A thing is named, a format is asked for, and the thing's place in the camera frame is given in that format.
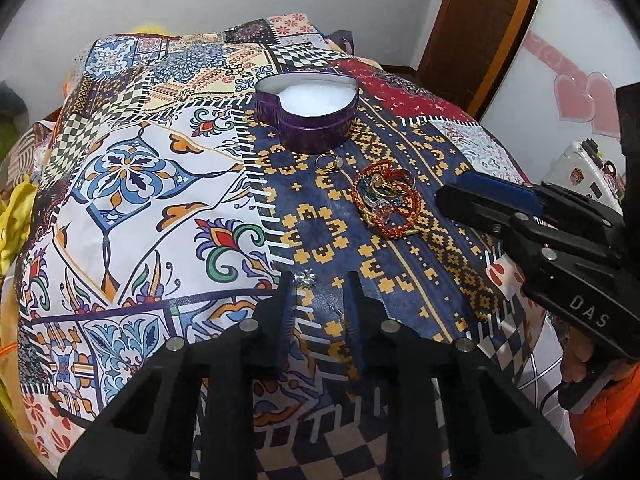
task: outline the wooden door frame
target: wooden door frame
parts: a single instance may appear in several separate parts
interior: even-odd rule
[[[447,11],[449,10],[451,0],[442,0],[440,10],[433,24],[429,41],[422,54],[420,65],[418,65],[418,77],[422,78],[422,74],[426,70],[428,63],[431,61],[433,51],[438,45],[442,29],[446,20]],[[511,16],[509,25],[505,30],[502,41],[495,52],[489,68],[487,69],[484,79],[480,83],[471,104],[468,106],[466,113],[479,120],[487,109],[491,99],[494,97],[498,86],[502,81],[511,61],[515,57],[520,43],[524,39],[524,35],[529,28],[531,19],[538,5],[538,0],[518,0],[515,10]]]

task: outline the pink heart decoration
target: pink heart decoration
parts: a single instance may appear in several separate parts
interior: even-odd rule
[[[608,137],[620,138],[620,118],[616,106],[616,92],[606,76],[600,72],[589,74],[587,93],[596,104],[591,131]]]
[[[573,77],[560,74],[554,81],[554,92],[561,121],[588,123],[596,115],[596,103],[581,91]]]

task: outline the patchwork tablecloth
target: patchwork tablecloth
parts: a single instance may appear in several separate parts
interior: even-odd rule
[[[521,182],[508,154],[459,108],[323,41],[290,14],[92,47],[15,273],[21,389],[52,469],[167,338],[205,340],[250,317],[284,269],[318,278],[298,290],[287,371],[254,384],[261,478],[378,478],[385,392],[351,393],[340,320],[348,270],[422,336],[472,338],[520,374],[542,311],[491,238],[434,206],[435,191],[469,168]],[[339,173],[287,152],[255,118],[257,81],[307,68],[360,83],[351,139],[335,150]],[[416,176],[420,235],[384,240],[351,202],[356,172],[383,158]],[[196,425],[194,474],[198,434]]]

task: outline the human hand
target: human hand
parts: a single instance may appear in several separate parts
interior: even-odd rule
[[[566,383],[579,383],[587,375],[586,362],[593,355],[594,346],[591,339],[582,332],[569,327],[569,339],[564,347],[564,355],[560,364],[562,380]],[[612,381],[621,381],[626,379],[633,373],[638,366],[637,363],[622,363],[618,370],[613,374]]]

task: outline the yellow cloth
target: yellow cloth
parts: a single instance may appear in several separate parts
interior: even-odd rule
[[[36,186],[25,175],[11,193],[9,203],[0,201],[0,276],[5,276],[29,235]]]

